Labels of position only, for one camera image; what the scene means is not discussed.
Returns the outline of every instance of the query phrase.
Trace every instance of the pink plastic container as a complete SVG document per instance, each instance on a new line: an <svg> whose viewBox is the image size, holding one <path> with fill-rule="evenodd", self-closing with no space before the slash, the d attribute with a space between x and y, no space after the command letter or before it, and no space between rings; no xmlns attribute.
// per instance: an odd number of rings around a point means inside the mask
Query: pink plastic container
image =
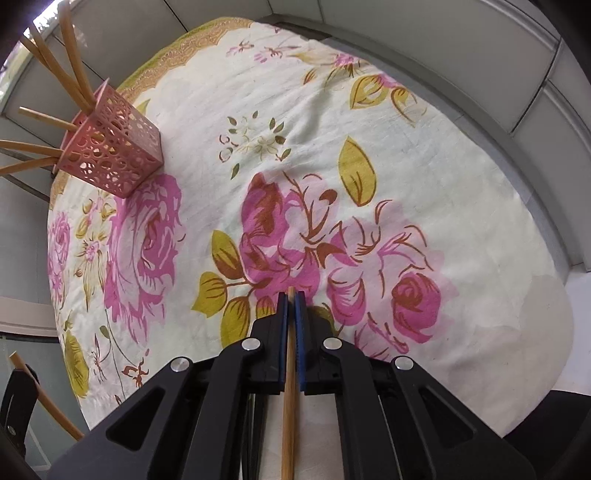
<svg viewBox="0 0 591 480"><path fill-rule="evenodd" d="M90 116L79 112L61 141L57 168L121 198L164 165L160 131L108 84L95 92Z"/></svg>

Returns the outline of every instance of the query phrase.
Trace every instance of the yellow leaf print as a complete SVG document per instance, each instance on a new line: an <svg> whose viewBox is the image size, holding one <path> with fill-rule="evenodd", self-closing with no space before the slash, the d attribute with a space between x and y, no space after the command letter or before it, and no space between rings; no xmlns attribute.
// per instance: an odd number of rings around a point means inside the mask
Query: yellow leaf print
<svg viewBox="0 0 591 480"><path fill-rule="evenodd" d="M90 212L90 209L92 208L93 202L91 199L86 199L84 202L82 202L82 213L84 213L85 215L88 215L88 213Z"/></svg>
<svg viewBox="0 0 591 480"><path fill-rule="evenodd" d="M230 300L223 311L222 324L220 325L222 348L246 337L250 322L251 305L248 302L248 297L236 297Z"/></svg>
<svg viewBox="0 0 591 480"><path fill-rule="evenodd" d="M413 127L417 120L427 112L427 107L419 105L417 97L404 87L392 90L390 94L392 104Z"/></svg>
<svg viewBox="0 0 591 480"><path fill-rule="evenodd" d="M78 397L85 398L88 393L88 365L78 340L69 330L64 340L64 360L72 390Z"/></svg>
<svg viewBox="0 0 591 480"><path fill-rule="evenodd" d="M90 225L90 218L84 216L78 222L78 226L76 227L76 238L83 238L88 231L88 227Z"/></svg>
<svg viewBox="0 0 591 480"><path fill-rule="evenodd" d="M228 300L228 288L214 272L205 272L199 279L199 293L191 310L204 313L207 318L219 312Z"/></svg>
<svg viewBox="0 0 591 480"><path fill-rule="evenodd" d="M316 65L316 66L332 66L335 62L335 50L332 48L327 48L321 46L320 48L312 48L308 51L303 51L300 53L294 53L293 55L288 55L289 57L295 57L308 65Z"/></svg>
<svg viewBox="0 0 591 480"><path fill-rule="evenodd" d="M212 257L217 269L224 277L238 280L244 277L238 249L232 239L220 230L212 233Z"/></svg>
<svg viewBox="0 0 591 480"><path fill-rule="evenodd" d="M142 103L140 103L137 107L135 107L135 109L141 113L142 115L146 114L146 109L148 108L148 104L150 102L150 99L148 98L147 100L144 100Z"/></svg>
<svg viewBox="0 0 591 480"><path fill-rule="evenodd" d="M388 89L380 82L379 75L361 77L351 88L349 107L355 110L379 105L387 96Z"/></svg>
<svg viewBox="0 0 591 480"><path fill-rule="evenodd" d="M256 318L262 319L275 313L275 304L269 296L265 296L256 303Z"/></svg>
<svg viewBox="0 0 591 480"><path fill-rule="evenodd" d="M361 147L347 137L339 155L340 179L355 205L367 205L374 198L377 179L374 168Z"/></svg>
<svg viewBox="0 0 591 480"><path fill-rule="evenodd" d="M328 320L330 323L330 328L333 331L333 334L335 336L337 336L337 331L335 329L335 318L333 317L332 313L328 309L328 306L320 307L320 306L312 305L311 307L309 307L309 309L312 312L314 312L316 315L318 315L320 318L323 318L324 320Z"/></svg>

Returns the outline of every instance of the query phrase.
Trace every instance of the round table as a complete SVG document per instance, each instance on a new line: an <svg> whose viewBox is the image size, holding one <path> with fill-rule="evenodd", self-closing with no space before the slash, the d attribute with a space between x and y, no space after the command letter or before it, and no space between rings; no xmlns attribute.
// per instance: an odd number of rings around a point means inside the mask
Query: round table
<svg viewBox="0 0 591 480"><path fill-rule="evenodd" d="M367 356L407 354L499 434L570 352L564 287L491 158L368 62L221 18L119 89L164 168L126 200L60 173L48 273L90 427L172 358L217 355L295 286ZM339 478L331 397L304 398L298 469ZM280 401L262 478L278 477Z"/></svg>

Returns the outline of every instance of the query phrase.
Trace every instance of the metal screw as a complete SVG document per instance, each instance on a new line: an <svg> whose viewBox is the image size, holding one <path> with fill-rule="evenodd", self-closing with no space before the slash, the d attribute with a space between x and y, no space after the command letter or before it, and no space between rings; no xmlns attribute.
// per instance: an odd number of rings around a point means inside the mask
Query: metal screw
<svg viewBox="0 0 591 480"><path fill-rule="evenodd" d="M328 338L324 339L324 342L322 342L322 345L324 345L324 348L326 348L327 350L338 350L339 348L341 348L343 346L343 342L341 342L336 337L328 337Z"/></svg>
<svg viewBox="0 0 591 480"><path fill-rule="evenodd" d="M242 341L242 348L244 348L244 350L247 350L247 351L256 350L260 346L261 346L261 341L258 338L250 337L250 338L245 338Z"/></svg>
<svg viewBox="0 0 591 480"><path fill-rule="evenodd" d="M182 372L189 368L189 360L183 356L178 356L170 362L170 368L173 372Z"/></svg>
<svg viewBox="0 0 591 480"><path fill-rule="evenodd" d="M413 359L408 356L399 356L396 360L394 360L394 365L399 370L410 370L414 367Z"/></svg>

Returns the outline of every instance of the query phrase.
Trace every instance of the wooden stick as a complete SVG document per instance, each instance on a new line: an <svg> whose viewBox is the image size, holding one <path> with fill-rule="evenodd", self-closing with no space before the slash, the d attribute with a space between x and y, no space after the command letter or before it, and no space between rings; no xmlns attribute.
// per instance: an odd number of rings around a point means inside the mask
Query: wooden stick
<svg viewBox="0 0 591 480"><path fill-rule="evenodd" d="M16 368L18 368L19 370L23 370L25 373L27 373L32 378L34 378L31 371L27 368L27 365L25 364L25 362L22 360L22 358L20 357L20 355L18 353L14 352L10 356L10 360ZM45 391L41 388L41 385L39 385L37 382L35 382L35 385L37 386L37 394L38 394L39 402L47 410L48 414L51 415L55 419L55 421L58 422L66 432L68 432L70 435L72 435L72 438L74 438L76 440L80 440L84 436L83 433L80 430L78 430L76 425L74 425L68 419L68 417L66 417L61 412L61 410L59 408L57 408L56 404L54 404L51 401L51 399L47 396Z"/></svg>
<svg viewBox="0 0 591 480"><path fill-rule="evenodd" d="M35 145L25 142L13 142L12 140L0 140L0 148L12 148L22 152L39 153L49 157L61 157L63 150L60 148L46 147L45 145Z"/></svg>
<svg viewBox="0 0 591 480"><path fill-rule="evenodd" d="M7 157L15 158L16 160L20 161L29 161L35 160L34 157L29 157L29 155L25 155L24 153L19 153L14 150L7 150L6 148L0 147L0 153L6 155ZM42 167L43 170L51 171L51 167Z"/></svg>
<svg viewBox="0 0 591 480"><path fill-rule="evenodd" d="M43 157L36 158L35 160L23 161L20 163L13 163L7 167L0 167L0 177L8 175L10 173L18 173L20 171L31 170L32 168L47 167L49 165L55 165L59 158L55 157Z"/></svg>
<svg viewBox="0 0 591 480"><path fill-rule="evenodd" d="M96 105L95 94L90 87L88 77L82 65L80 58L80 50L78 50L78 43L76 43L76 36L74 35L74 27L72 26L72 16L70 15L70 0L63 0L57 5L57 16L60 19L61 34L64 38L64 45L68 52L68 58L74 70L76 80L80 86L80 91L84 99L92 107Z"/></svg>
<svg viewBox="0 0 591 480"><path fill-rule="evenodd" d="M39 33L39 30L37 30L37 27L34 24L30 24L29 30L31 31L33 40L35 40L35 45L39 49L41 55L43 55L43 58L45 58L49 70L52 72L53 75L56 76L57 80L61 83L61 86L65 88L68 95L70 95L72 100L75 101L76 105L80 107L80 110L82 110L86 115L90 115L92 113L93 107L91 107L88 104L88 102L84 100L84 96L82 95L82 93L80 93L76 81L72 77L70 77L64 71L63 68L61 68L61 65L53 56L53 53L51 53L51 50L41 37L41 34Z"/></svg>
<svg viewBox="0 0 591 480"><path fill-rule="evenodd" d="M49 70L49 66L47 65L47 62L45 61L45 59L43 58L43 55L41 55L41 52L39 51L37 46L31 40L29 40L27 37L25 37L25 35L22 35L21 36L21 43L28 51L30 51L33 54L33 56L37 60L39 60L41 62L41 64L46 69Z"/></svg>
<svg viewBox="0 0 591 480"><path fill-rule="evenodd" d="M287 290L290 308L294 308L296 289ZM296 325L289 321L287 327L287 358L285 362L285 392L283 395L283 438L281 442L281 480L293 480L296 446Z"/></svg>
<svg viewBox="0 0 591 480"><path fill-rule="evenodd" d="M39 120L41 122L54 125L55 127L64 128L66 130L69 130L70 132L75 132L76 130L78 130L78 127L71 122L66 122L65 120L61 120L51 115L47 115L46 113L36 112L35 110L31 110L30 108L26 108L23 106L20 106L18 108L18 113L30 116L31 118L34 118L35 120Z"/></svg>

